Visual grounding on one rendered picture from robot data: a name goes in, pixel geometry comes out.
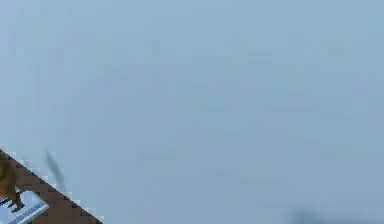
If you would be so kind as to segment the brown wooden table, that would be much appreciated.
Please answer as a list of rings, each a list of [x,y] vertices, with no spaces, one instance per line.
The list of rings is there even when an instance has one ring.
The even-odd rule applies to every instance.
[[[71,200],[48,178],[39,173],[39,169],[26,165],[25,160],[18,161],[14,155],[0,148],[0,159],[7,159],[16,173],[16,191],[36,193],[48,203],[49,208],[29,224],[103,224],[103,222],[78,203]]]

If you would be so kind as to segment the brown yellow figurine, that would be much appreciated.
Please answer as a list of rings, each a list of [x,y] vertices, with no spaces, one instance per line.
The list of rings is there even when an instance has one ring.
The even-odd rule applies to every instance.
[[[20,211],[24,204],[16,191],[16,173],[7,159],[0,159],[0,206],[9,202],[11,212]]]

